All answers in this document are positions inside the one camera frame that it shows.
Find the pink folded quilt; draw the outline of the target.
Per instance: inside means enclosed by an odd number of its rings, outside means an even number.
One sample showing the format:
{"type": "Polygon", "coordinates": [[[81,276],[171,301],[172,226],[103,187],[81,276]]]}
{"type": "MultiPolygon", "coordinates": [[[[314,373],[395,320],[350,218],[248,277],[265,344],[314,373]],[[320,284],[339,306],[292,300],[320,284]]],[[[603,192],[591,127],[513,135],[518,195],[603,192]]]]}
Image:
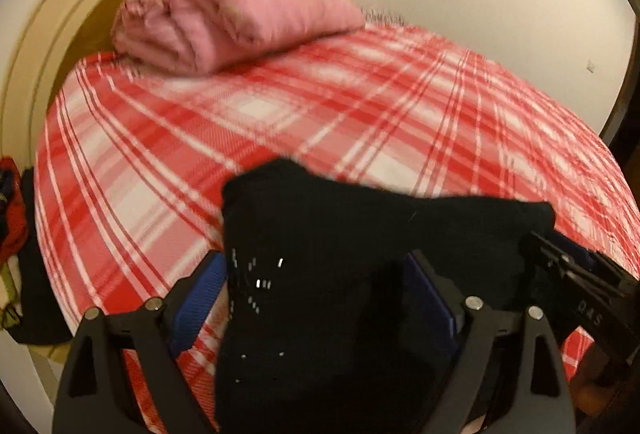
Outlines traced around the pink folded quilt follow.
{"type": "Polygon", "coordinates": [[[123,0],[112,43],[165,72],[208,76],[365,24],[352,0],[123,0]]]}

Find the black pants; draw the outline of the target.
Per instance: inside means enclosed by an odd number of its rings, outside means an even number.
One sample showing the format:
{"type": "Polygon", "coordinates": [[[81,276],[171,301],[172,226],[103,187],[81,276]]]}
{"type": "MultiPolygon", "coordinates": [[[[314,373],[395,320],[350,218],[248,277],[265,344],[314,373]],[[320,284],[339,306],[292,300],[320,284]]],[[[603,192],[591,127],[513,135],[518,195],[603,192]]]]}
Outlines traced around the black pants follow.
{"type": "Polygon", "coordinates": [[[218,353],[224,433],[416,433],[454,353],[408,256],[491,306],[525,301],[518,252],[549,203],[414,198],[277,159],[221,191],[230,321],[218,353]]]}

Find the striped grey pillow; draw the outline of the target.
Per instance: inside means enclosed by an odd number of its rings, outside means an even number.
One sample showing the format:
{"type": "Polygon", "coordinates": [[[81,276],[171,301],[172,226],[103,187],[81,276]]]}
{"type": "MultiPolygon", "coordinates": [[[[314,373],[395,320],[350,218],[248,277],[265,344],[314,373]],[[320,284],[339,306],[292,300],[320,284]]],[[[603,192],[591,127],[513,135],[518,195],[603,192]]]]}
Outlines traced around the striped grey pillow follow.
{"type": "Polygon", "coordinates": [[[407,25],[407,21],[404,16],[385,6],[361,4],[359,8],[367,24],[395,27],[405,27],[407,25]]]}

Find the red plaid bed sheet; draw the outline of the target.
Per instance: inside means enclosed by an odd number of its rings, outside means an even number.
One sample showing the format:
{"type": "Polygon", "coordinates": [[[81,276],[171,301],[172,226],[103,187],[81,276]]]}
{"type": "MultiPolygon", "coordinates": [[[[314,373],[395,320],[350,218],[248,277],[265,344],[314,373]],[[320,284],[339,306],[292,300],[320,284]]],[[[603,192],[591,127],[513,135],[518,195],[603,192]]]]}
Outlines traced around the red plaid bed sheet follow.
{"type": "Polygon", "coordinates": [[[415,27],[368,27],[203,79],[78,62],[36,153],[44,264],[71,324],[130,310],[221,237],[221,187],[274,156],[419,196],[546,199],[567,235],[639,268],[639,211],[577,116],[415,27]]]}

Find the clothes pile beside bed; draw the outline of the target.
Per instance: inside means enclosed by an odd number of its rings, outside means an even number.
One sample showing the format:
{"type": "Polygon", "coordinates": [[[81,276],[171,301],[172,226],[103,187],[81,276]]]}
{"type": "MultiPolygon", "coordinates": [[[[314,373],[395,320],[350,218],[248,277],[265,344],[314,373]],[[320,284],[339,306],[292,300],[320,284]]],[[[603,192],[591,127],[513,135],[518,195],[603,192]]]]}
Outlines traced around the clothes pile beside bed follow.
{"type": "Polygon", "coordinates": [[[1,159],[1,328],[20,344],[73,337],[44,266],[35,222],[34,171],[1,159]]]}

